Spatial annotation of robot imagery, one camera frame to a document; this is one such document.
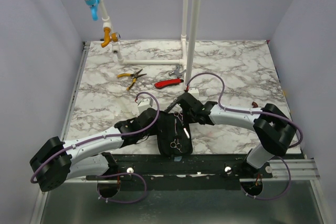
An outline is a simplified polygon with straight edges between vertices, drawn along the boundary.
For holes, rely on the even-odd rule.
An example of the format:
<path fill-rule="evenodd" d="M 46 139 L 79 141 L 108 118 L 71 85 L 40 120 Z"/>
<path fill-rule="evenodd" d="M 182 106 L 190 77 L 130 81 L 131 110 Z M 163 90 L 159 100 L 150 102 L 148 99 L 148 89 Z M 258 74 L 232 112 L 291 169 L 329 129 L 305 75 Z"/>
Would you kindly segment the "silver thinning scissors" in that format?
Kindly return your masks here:
<path fill-rule="evenodd" d="M 180 123 L 181 123 L 181 126 L 182 126 L 182 128 L 183 128 L 183 130 L 184 130 L 184 133 L 185 133 L 187 139 L 190 139 L 190 134 L 189 134 L 189 132 L 187 131 L 187 128 L 184 126 L 184 122 L 183 122 L 183 112 L 182 112 L 182 111 L 180 111 L 180 112 L 175 111 L 173 114 L 174 114 L 175 117 L 177 117 L 177 118 L 179 119 L 179 121 L 180 121 Z"/>

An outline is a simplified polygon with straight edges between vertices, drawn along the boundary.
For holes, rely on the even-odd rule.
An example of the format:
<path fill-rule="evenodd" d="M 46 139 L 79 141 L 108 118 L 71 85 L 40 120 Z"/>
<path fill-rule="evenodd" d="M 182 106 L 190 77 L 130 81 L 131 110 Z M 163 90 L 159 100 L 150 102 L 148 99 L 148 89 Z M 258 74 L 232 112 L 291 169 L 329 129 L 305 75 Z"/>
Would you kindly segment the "black fabric tool case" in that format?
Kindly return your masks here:
<path fill-rule="evenodd" d="M 193 152 L 190 126 L 182 111 L 160 112 L 156 121 L 158 149 L 162 156 L 187 156 Z"/>

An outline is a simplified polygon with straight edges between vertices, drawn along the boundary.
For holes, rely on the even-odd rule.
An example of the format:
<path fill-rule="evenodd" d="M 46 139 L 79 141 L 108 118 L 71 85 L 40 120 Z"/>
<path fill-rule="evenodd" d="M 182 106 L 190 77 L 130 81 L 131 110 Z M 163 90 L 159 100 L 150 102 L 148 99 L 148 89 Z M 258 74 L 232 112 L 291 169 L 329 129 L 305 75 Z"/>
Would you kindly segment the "silver hair scissors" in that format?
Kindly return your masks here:
<path fill-rule="evenodd" d="M 182 153 L 182 144 L 179 141 L 179 136 L 177 132 L 177 119 L 174 121 L 174 138 L 173 141 L 170 143 L 170 148 L 178 150 Z"/>

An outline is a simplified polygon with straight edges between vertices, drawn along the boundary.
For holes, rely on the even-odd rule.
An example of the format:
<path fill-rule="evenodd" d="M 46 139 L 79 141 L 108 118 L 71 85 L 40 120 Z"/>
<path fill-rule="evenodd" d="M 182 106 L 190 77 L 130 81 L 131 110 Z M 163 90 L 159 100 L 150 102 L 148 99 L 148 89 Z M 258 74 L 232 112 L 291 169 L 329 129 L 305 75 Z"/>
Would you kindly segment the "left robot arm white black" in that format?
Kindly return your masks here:
<path fill-rule="evenodd" d="M 65 141 L 57 136 L 48 139 L 29 161 L 33 171 L 30 182 L 38 184 L 42 192 L 59 187 L 68 179 L 71 168 L 80 161 L 105 151 L 134 145 L 150 135 L 159 114 L 158 110 L 149 108 L 139 116 L 120 121 L 93 136 Z"/>

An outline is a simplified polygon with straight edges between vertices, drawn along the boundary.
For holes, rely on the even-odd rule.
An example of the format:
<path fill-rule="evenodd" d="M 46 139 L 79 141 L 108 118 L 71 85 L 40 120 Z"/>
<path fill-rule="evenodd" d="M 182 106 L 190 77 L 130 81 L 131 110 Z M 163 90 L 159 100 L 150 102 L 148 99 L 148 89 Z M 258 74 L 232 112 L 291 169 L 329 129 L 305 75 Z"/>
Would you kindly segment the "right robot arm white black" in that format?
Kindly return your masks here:
<path fill-rule="evenodd" d="M 296 134 L 296 128 L 274 104 L 243 110 L 208 101 L 202 104 L 185 92 L 176 99 L 188 123 L 200 125 L 230 125 L 254 131 L 260 143 L 249 151 L 240 166 L 249 178 L 259 174 L 266 162 L 275 156 L 285 156 Z"/>

